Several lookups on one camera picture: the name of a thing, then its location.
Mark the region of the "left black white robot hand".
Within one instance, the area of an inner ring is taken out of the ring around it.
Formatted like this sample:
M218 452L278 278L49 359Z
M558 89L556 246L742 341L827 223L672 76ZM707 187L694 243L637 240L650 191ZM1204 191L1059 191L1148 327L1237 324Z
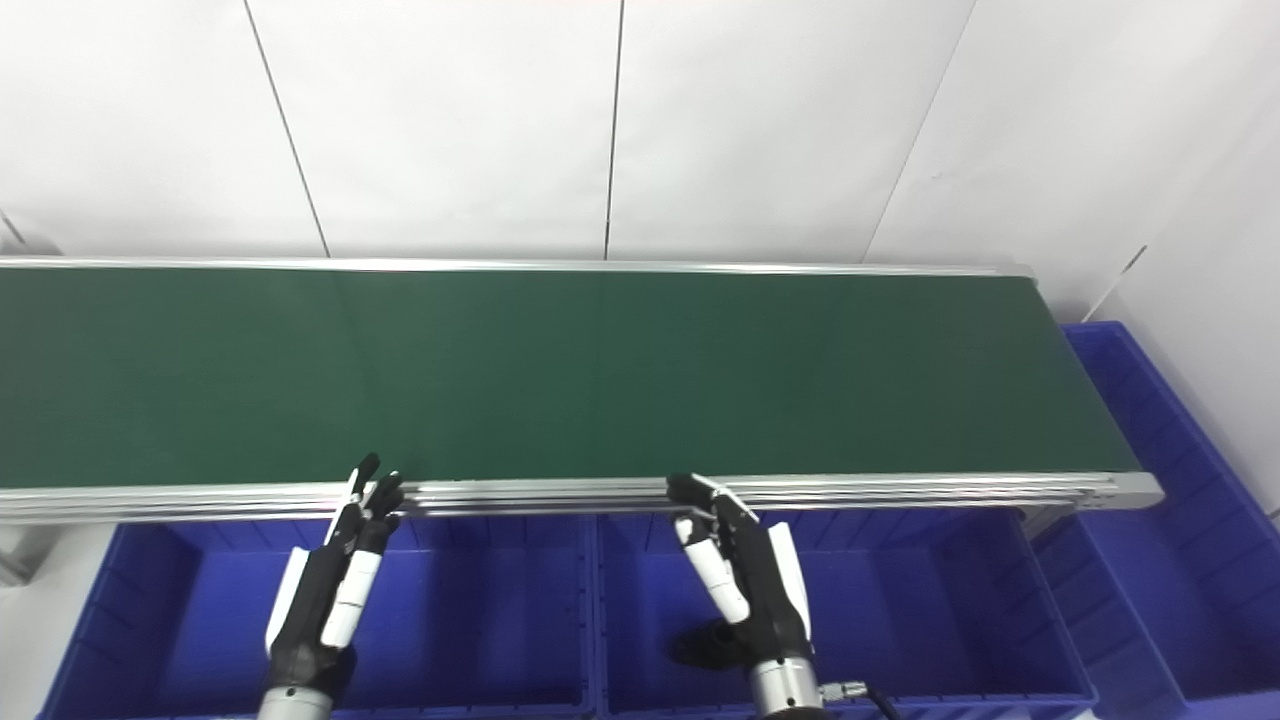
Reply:
M367 454L351 471L323 543L294 547L268 620L266 688L334 703L355 674L355 633L404 501L398 471Z

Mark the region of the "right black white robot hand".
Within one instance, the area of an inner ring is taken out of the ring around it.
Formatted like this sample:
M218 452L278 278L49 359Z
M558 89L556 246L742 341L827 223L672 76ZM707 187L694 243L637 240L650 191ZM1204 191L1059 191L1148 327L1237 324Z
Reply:
M677 634L672 659L709 670L812 660L806 591L788 525L765 527L730 487L695 473L667 477L666 496L680 507L671 518L678 543L719 612Z

